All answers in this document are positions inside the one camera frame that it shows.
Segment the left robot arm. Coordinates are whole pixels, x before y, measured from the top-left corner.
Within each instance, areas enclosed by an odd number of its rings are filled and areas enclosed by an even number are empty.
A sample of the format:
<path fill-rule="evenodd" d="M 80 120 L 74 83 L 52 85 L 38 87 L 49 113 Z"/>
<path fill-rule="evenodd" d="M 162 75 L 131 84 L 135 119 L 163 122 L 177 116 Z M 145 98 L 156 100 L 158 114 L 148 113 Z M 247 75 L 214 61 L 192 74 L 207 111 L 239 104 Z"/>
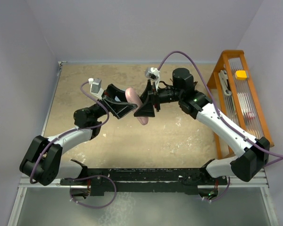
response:
<path fill-rule="evenodd" d="M 95 103 L 74 112 L 75 127 L 55 136 L 39 135 L 32 140 L 19 167 L 31 184 L 47 186 L 56 178 L 71 178 L 78 185 L 84 184 L 88 174 L 83 166 L 74 160 L 62 166 L 62 155 L 94 139 L 111 115 L 121 119 L 142 105 L 132 88 L 123 91 L 110 84 L 102 89 L 100 85 L 91 84 L 90 92 L 83 93 Z"/>

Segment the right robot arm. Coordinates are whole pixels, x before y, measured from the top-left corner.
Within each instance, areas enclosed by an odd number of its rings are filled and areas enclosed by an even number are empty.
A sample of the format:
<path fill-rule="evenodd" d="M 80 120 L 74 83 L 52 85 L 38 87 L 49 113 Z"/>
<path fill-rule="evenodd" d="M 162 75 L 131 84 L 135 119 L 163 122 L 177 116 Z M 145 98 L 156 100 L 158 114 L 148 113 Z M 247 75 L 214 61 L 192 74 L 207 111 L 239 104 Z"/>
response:
<path fill-rule="evenodd" d="M 155 116 L 161 104 L 178 102 L 183 112 L 211 128 L 234 152 L 233 157 L 208 163 L 200 173 L 203 183 L 212 184 L 221 176 L 236 176 L 249 182 L 267 164 L 270 148 L 268 139 L 258 139 L 224 115 L 208 96 L 195 89 L 194 77 L 188 69 L 174 69 L 173 84 L 165 88 L 158 86 L 161 82 L 158 69 L 151 67 L 145 76 L 148 82 L 141 96 L 133 88 L 125 91 L 126 100 L 137 105 L 134 116 L 142 125 Z"/>

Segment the pink glasses case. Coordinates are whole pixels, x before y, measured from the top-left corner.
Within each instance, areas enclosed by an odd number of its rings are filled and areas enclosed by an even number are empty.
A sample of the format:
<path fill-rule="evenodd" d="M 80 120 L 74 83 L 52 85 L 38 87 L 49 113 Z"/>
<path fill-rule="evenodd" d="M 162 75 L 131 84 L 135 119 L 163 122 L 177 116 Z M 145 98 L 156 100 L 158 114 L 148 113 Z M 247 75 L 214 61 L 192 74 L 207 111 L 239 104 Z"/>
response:
<path fill-rule="evenodd" d="M 128 103 L 132 103 L 137 105 L 137 108 L 133 110 L 133 113 L 135 113 L 139 107 L 142 106 L 142 101 L 140 97 L 138 96 L 137 92 L 133 88 L 127 88 L 125 91 L 125 97 Z M 137 120 L 140 122 L 141 125 L 146 125 L 149 122 L 148 117 L 136 117 Z"/>

